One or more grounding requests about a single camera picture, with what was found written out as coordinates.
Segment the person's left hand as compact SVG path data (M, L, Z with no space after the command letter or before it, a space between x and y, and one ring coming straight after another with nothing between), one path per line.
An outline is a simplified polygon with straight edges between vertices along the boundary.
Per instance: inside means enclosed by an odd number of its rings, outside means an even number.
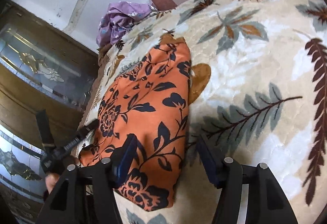
M53 191L53 189L59 179L60 179L60 175L58 175L56 173L49 173L46 175L45 184L46 184L49 194Z

